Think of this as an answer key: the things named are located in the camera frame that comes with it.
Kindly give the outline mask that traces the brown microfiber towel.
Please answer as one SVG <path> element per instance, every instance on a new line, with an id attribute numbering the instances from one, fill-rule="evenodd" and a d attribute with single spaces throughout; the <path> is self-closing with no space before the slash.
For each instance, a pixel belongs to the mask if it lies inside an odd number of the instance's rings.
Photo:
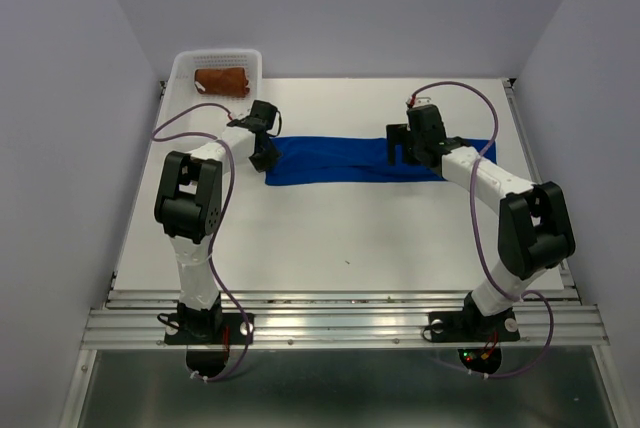
<path id="1" fill-rule="evenodd" d="M 245 98 L 250 93 L 246 70 L 242 67 L 197 69 L 194 86 L 203 95 Z"/>

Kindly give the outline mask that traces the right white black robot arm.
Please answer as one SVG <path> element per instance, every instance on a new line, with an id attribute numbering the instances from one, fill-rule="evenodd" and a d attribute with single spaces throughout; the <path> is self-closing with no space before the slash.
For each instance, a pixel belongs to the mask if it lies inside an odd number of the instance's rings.
<path id="1" fill-rule="evenodd" d="M 498 218 L 498 256 L 484 281 L 468 293 L 458 311 L 430 314 L 423 330 L 433 343 L 502 341 L 520 338 L 513 306 L 545 271 L 575 252 L 575 239 L 562 189 L 535 184 L 484 157 L 470 141 L 447 135 L 434 105 L 412 107 L 407 123 L 386 128 L 389 164 L 421 165 L 468 191 Z"/>

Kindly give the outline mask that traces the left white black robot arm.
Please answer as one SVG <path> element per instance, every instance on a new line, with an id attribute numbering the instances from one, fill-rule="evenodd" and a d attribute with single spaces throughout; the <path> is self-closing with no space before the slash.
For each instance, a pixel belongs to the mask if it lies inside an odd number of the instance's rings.
<path id="1" fill-rule="evenodd" d="M 184 110 L 152 134 L 156 143 L 181 138 L 204 141 L 198 148 L 166 155 L 154 204 L 154 218 L 174 250 L 180 282 L 176 311 L 158 316 L 165 327 L 165 342 L 171 345 L 220 343 L 229 337 L 232 326 L 245 322 L 234 313 L 223 314 L 222 295 L 228 290 L 212 269 L 213 242 L 231 201 L 236 163 L 247 160 L 264 173 L 281 157 L 273 142 L 280 134 L 281 114 L 265 101 L 253 102 L 246 116 L 213 103 L 228 118 L 218 135 L 197 131 L 161 134 L 170 124 L 206 106 L 200 103 Z"/>

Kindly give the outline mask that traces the blue microfiber towel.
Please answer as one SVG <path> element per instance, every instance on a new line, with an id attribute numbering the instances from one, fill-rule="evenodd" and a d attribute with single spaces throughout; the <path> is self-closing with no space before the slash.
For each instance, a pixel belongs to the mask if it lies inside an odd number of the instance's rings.
<path id="1" fill-rule="evenodd" d="M 272 187 L 318 183 L 410 183 L 439 181 L 440 176 L 418 165 L 390 165 L 384 138 L 292 136 L 277 138 L 281 153 L 266 172 Z"/>

